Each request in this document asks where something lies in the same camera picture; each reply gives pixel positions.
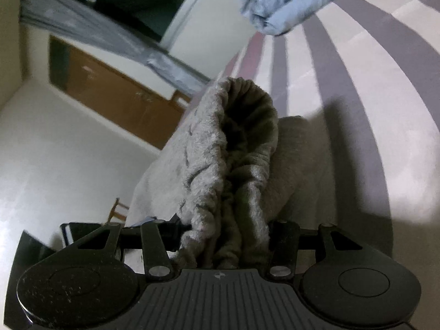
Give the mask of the striped pink grey bedsheet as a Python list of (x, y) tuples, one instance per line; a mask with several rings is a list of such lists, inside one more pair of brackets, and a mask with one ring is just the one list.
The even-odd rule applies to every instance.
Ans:
[(278, 36), (235, 0), (188, 0), (171, 54), (252, 79), (281, 116), (309, 121), (311, 165), (289, 204), (400, 262), (439, 252), (439, 0), (335, 0)]

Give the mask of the wooden stool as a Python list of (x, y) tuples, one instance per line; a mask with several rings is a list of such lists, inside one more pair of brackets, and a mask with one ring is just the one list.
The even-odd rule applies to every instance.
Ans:
[(129, 207), (123, 204), (119, 198), (116, 198), (108, 215), (108, 223), (120, 222), (124, 224), (128, 216)]

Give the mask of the grey sweatpants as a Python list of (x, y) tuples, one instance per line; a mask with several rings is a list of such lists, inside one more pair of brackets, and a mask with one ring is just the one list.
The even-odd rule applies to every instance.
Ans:
[(175, 261), (232, 269), (264, 262), (268, 224), (334, 221), (330, 146), (317, 119), (278, 116), (253, 81), (211, 85), (137, 184), (126, 224), (180, 218)]

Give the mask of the brown wooden door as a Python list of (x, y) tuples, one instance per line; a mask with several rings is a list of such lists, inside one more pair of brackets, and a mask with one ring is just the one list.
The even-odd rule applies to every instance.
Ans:
[(49, 80), (127, 132), (163, 149), (185, 109), (57, 37), (49, 38)]

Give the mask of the grey curtain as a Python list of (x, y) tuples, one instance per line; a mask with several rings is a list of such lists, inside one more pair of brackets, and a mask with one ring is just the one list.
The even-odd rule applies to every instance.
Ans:
[(157, 43), (75, 0), (21, 0), (20, 21), (140, 63), (188, 95), (202, 92), (210, 82)]

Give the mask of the wooden chair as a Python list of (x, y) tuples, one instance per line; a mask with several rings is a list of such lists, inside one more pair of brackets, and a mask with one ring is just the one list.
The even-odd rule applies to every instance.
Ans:
[(170, 103), (180, 109), (186, 109), (191, 103), (192, 97), (176, 89), (172, 95)]

